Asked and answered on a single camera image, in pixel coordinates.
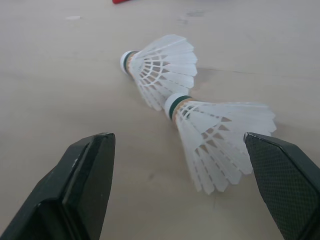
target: beige table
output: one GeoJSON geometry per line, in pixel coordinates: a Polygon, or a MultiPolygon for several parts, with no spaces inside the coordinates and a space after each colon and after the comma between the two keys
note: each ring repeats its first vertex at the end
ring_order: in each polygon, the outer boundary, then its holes
{"type": "Polygon", "coordinates": [[[194,97],[259,101],[276,137],[320,161],[320,2],[0,2],[0,233],[73,142],[116,135],[102,240],[281,240],[253,175],[195,192],[176,129],[119,58],[166,34],[196,47],[194,97]],[[66,20],[81,16],[78,20],[66,20]]]}

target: shuttlecock cork base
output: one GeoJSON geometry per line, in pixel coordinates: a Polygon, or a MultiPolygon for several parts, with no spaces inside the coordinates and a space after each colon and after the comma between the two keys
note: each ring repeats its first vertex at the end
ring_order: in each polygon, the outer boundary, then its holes
{"type": "Polygon", "coordinates": [[[201,102],[183,93],[168,97],[164,110],[177,126],[191,178],[198,191],[224,192],[253,171],[243,137],[270,136],[275,114],[251,102],[201,102]]]}
{"type": "Polygon", "coordinates": [[[121,59],[120,59],[120,67],[121,67],[121,70],[127,74],[127,75],[130,75],[132,78],[133,78],[133,75],[130,73],[129,71],[129,63],[130,61],[132,60],[132,57],[138,53],[137,51],[127,51],[125,52],[122,56],[121,56],[121,59]]]}

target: badminton shuttlecock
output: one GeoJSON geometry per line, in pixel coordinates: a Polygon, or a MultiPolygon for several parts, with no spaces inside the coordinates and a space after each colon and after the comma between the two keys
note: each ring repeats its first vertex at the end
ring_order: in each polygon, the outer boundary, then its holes
{"type": "Polygon", "coordinates": [[[160,111],[174,93],[188,94],[197,74],[197,57],[187,39],[166,35],[142,51],[127,51],[121,69],[135,81],[146,103],[160,111]]]}
{"type": "Polygon", "coordinates": [[[208,103],[175,93],[164,110],[178,128],[196,189],[207,194],[224,192],[252,173],[246,132],[270,136],[276,130],[275,114],[259,103],[208,103]]]}

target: red object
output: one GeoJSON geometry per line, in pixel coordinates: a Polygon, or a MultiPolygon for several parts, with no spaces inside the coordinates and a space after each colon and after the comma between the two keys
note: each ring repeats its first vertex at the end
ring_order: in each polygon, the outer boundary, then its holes
{"type": "Polygon", "coordinates": [[[122,2],[125,2],[125,1],[128,1],[128,0],[112,0],[112,2],[114,4],[119,4],[119,3],[122,3],[122,2]]]}

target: white base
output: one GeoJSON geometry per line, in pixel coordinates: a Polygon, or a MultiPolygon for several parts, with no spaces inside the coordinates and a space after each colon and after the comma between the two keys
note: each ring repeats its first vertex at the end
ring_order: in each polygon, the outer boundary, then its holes
{"type": "Polygon", "coordinates": [[[121,70],[122,70],[125,74],[127,74],[127,75],[128,75],[128,73],[127,73],[127,71],[126,71],[126,69],[125,69],[124,61],[125,61],[125,59],[126,59],[126,56],[127,56],[129,53],[131,53],[131,52],[133,52],[133,51],[126,51],[126,52],[121,56],[121,58],[120,58],[120,67],[121,67],[121,70]]]}
{"type": "Polygon", "coordinates": [[[169,111],[170,111],[171,105],[174,103],[175,100],[177,100],[177,98],[180,98],[182,96],[186,96],[186,94],[176,92],[176,93],[172,94],[170,97],[168,97],[168,99],[165,101],[164,112],[165,112],[165,115],[167,116],[168,119],[170,119],[169,111]]]}

